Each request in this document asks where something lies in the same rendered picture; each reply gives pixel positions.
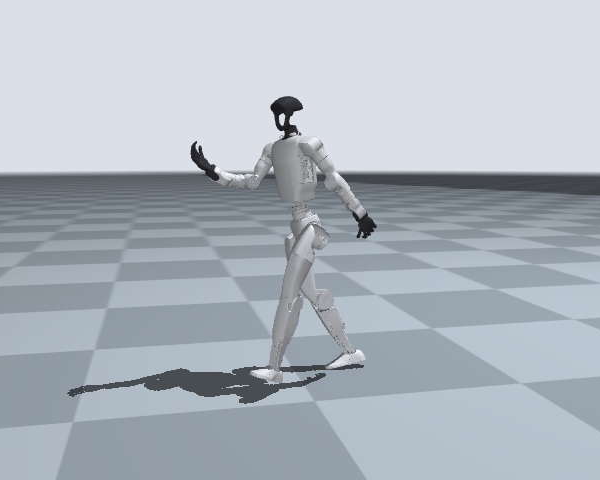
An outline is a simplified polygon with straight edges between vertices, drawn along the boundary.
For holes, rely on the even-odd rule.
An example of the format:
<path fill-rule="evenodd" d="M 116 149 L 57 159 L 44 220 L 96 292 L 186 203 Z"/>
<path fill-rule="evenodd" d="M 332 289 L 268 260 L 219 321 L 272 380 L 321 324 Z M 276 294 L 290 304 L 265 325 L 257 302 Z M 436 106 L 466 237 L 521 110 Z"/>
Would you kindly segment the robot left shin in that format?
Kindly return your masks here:
<path fill-rule="evenodd" d="M 289 304 L 288 298 L 282 297 L 275 316 L 272 331 L 272 347 L 269 365 L 278 372 L 282 363 L 285 350 L 292 339 L 299 321 L 299 313 L 303 307 L 303 298 L 300 295 Z"/>

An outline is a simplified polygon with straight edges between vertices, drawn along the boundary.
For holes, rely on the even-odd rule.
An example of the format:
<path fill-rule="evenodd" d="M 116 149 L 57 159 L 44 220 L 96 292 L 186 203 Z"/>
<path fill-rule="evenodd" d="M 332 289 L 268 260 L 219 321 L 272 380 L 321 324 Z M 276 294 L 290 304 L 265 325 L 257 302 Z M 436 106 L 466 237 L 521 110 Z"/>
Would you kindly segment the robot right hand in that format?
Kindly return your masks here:
<path fill-rule="evenodd" d="M 197 164 L 197 166 L 206 171 L 205 174 L 207 176 L 209 176 L 212 180 L 217 181 L 219 180 L 219 175 L 217 175 L 214 170 L 215 170 L 215 165 L 212 164 L 210 165 L 209 162 L 204 158 L 203 152 L 202 152 L 202 147 L 199 145 L 199 153 L 196 150 L 196 145 L 197 141 L 194 142 L 191 146 L 191 158 L 194 161 L 195 164 Z"/>

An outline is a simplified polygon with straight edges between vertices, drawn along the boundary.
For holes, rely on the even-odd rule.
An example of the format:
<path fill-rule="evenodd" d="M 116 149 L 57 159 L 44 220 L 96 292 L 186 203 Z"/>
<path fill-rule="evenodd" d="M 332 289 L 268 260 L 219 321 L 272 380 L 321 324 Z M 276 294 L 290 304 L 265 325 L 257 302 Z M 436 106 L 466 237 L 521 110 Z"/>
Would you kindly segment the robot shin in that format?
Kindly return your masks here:
<path fill-rule="evenodd" d="M 311 303 L 311 305 L 313 306 L 312 303 Z M 338 309 L 334 306 L 334 304 L 329 309 L 326 309 L 326 310 L 322 310 L 318 307 L 317 307 L 318 309 L 316 310 L 314 306 L 313 306 L 313 308 L 314 308 L 315 312 L 317 313 L 318 317 L 320 318 L 321 322 L 323 323 L 323 325 L 329 332 L 329 334 L 333 338 L 335 337 L 334 339 L 336 340 L 338 345 L 343 349 L 344 353 L 346 355 L 349 355 L 350 352 L 353 351 L 353 349 L 352 349 L 352 346 L 351 346 L 351 344 L 347 338 L 347 335 L 345 333 L 345 330 L 344 330 L 345 324 L 341 318 L 341 315 L 339 314 Z M 345 351 L 343 346 L 349 351 L 348 352 L 349 354 Z M 352 354 L 354 354 L 354 351 Z"/>
<path fill-rule="evenodd" d="M 282 363 L 285 350 L 292 339 L 299 321 L 299 313 L 303 307 L 303 298 L 300 295 L 289 304 L 288 298 L 282 297 L 275 316 L 272 331 L 272 347 L 269 365 L 278 372 Z"/>

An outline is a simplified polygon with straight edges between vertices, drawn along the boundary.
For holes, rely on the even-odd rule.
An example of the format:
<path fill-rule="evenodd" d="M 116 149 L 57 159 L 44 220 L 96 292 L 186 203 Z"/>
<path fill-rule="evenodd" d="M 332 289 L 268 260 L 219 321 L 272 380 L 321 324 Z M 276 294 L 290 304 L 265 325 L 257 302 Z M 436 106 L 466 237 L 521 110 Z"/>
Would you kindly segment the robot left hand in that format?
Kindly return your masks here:
<path fill-rule="evenodd" d="M 358 216 L 354 212 L 352 214 L 353 214 L 355 220 L 357 222 L 359 222 L 358 223 L 359 232 L 357 234 L 357 238 L 359 238 L 361 236 L 361 232 L 363 232 L 363 234 L 364 234 L 364 236 L 362 236 L 362 238 L 364 238 L 364 239 L 367 238 L 367 236 L 370 236 L 371 232 L 374 232 L 373 228 L 376 228 L 377 226 L 374 223 L 374 221 L 370 217 L 368 217 L 367 212 L 366 212 L 366 214 L 361 219 L 359 219 Z"/>

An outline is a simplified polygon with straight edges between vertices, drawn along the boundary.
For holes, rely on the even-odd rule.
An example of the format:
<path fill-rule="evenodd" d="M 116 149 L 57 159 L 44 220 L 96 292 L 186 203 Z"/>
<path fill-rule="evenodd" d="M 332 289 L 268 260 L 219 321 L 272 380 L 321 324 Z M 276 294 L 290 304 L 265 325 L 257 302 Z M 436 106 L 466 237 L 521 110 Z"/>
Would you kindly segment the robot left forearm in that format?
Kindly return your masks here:
<path fill-rule="evenodd" d="M 336 195 L 340 197 L 348 210 L 352 213 L 354 212 L 361 219 L 366 214 L 366 210 L 361 206 L 359 200 L 355 198 L 347 182 L 338 173 L 334 177 L 336 182 L 341 186 L 336 191 Z"/>

